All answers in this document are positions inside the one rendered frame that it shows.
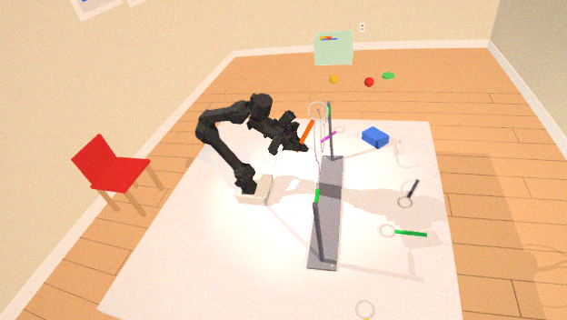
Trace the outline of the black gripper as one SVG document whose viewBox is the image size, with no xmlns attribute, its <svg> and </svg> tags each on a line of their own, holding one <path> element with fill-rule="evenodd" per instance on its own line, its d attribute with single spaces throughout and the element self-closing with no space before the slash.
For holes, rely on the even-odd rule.
<svg viewBox="0 0 567 320">
<path fill-rule="evenodd" d="M 307 152 L 309 150 L 309 147 L 305 143 L 301 144 L 299 142 L 300 137 L 297 134 L 297 129 L 300 123 L 296 121 L 291 122 L 288 125 L 289 129 L 287 128 L 288 127 L 287 126 L 284 128 L 283 133 L 281 133 L 277 129 L 275 129 L 272 125 L 272 123 L 276 123 L 276 122 L 277 122 L 276 118 L 275 119 L 269 118 L 262 130 L 262 134 L 264 135 L 263 136 L 264 138 L 269 137 L 272 139 L 272 142 L 268 147 L 268 151 L 271 155 L 276 155 L 278 153 L 278 148 L 280 145 L 283 146 L 282 151 L 286 150 L 286 151 Z"/>
</svg>

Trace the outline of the orange bar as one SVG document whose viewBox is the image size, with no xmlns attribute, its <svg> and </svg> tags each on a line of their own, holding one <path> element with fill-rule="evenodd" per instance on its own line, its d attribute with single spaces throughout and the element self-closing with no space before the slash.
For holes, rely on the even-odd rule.
<svg viewBox="0 0 567 320">
<path fill-rule="evenodd" d="M 301 137 L 301 139 L 300 139 L 300 141 L 299 141 L 301 144 L 303 144 L 305 138 L 308 136 L 310 130 L 311 130 L 312 127 L 313 127 L 314 118 L 313 118 L 313 117 L 311 116 L 311 114 L 310 114 L 310 108 L 311 108 L 311 106 L 312 106 L 313 104 L 315 104 L 315 103 L 321 103 L 321 104 L 325 105 L 326 110 L 327 110 L 327 114 L 325 115 L 324 118 L 322 118 L 322 119 L 315 119 L 315 121 L 323 121 L 323 120 L 329 115 L 329 108 L 328 108 L 328 106 L 327 106 L 326 104 L 324 104 L 323 102 L 316 102 L 316 101 L 314 101 L 314 102 L 310 103 L 310 105 L 309 105 L 309 107 L 308 107 L 308 115 L 310 116 L 311 121 L 309 122 L 308 126 L 306 127 L 306 129 L 305 129 L 305 131 L 304 131 L 304 133 L 303 133 L 303 135 L 302 135 L 302 137 Z"/>
</svg>

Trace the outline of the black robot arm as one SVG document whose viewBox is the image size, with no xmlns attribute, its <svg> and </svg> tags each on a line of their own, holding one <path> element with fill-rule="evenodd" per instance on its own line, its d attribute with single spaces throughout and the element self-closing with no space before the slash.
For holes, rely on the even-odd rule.
<svg viewBox="0 0 567 320">
<path fill-rule="evenodd" d="M 273 99 L 267 94 L 252 94 L 250 101 L 240 100 L 235 104 L 214 110 L 204 110 L 198 117 L 198 123 L 194 130 L 197 139 L 203 143 L 211 145 L 223 160 L 233 169 L 236 181 L 235 186 L 240 187 L 241 195 L 254 195 L 257 183 L 253 180 L 255 170 L 250 164 L 242 163 L 232 150 L 224 143 L 220 137 L 219 129 L 215 122 L 230 121 L 232 124 L 241 125 L 249 116 L 246 122 L 248 130 L 252 128 L 262 133 L 263 127 L 271 111 Z M 273 127 L 283 133 L 297 116 L 291 110 L 272 123 Z"/>
</svg>

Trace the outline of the blue rectangular block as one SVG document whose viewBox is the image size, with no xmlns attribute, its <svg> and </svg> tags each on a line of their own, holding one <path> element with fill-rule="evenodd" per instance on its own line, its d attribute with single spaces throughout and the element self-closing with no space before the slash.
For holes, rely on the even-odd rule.
<svg viewBox="0 0 567 320">
<path fill-rule="evenodd" d="M 362 131 L 362 139 L 379 149 L 389 143 L 390 136 L 372 126 Z"/>
</svg>

